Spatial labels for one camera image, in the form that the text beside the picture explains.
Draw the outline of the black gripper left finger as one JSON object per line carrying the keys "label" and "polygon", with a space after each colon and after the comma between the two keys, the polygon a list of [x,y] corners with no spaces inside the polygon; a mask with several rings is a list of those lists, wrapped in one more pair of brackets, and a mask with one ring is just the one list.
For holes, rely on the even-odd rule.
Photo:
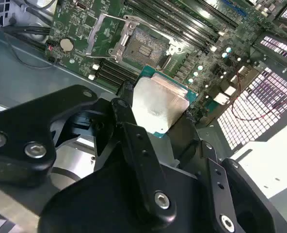
{"label": "black gripper left finger", "polygon": [[75,114],[87,112],[96,124],[103,157],[123,161],[139,197],[139,210],[150,225],[169,225],[176,203],[147,132],[137,125],[123,99],[107,101],[82,85],[73,85],[0,112],[0,182],[35,186],[56,160],[56,146],[69,140]]}

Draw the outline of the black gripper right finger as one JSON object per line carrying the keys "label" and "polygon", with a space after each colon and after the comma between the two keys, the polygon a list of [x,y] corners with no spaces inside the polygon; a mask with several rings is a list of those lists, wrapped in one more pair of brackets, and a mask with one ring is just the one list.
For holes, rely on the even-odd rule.
{"label": "black gripper right finger", "polygon": [[212,233],[287,233],[287,221],[235,160],[217,158],[200,138],[190,113],[170,127],[178,167],[200,185],[203,228]]}

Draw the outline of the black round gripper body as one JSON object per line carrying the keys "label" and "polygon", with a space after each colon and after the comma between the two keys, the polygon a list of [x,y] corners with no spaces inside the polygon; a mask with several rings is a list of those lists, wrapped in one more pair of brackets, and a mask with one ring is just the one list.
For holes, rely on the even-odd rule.
{"label": "black round gripper body", "polygon": [[[200,183],[161,166],[176,201],[177,215],[163,233],[213,233]],[[150,220],[137,210],[139,197],[123,161],[114,162],[60,191],[46,204],[41,233],[151,233]]]}

